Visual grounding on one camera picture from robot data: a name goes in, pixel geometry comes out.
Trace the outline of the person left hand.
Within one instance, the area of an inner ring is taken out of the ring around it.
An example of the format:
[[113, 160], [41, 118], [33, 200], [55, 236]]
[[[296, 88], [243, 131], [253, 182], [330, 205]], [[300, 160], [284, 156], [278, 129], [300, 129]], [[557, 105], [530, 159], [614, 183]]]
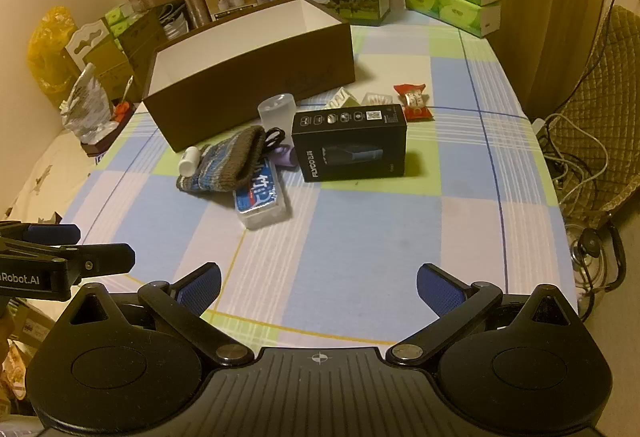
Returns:
[[9, 338], [13, 331], [13, 317], [8, 311], [6, 311], [0, 318], [0, 362], [5, 361], [6, 356], [8, 356], [10, 348]]

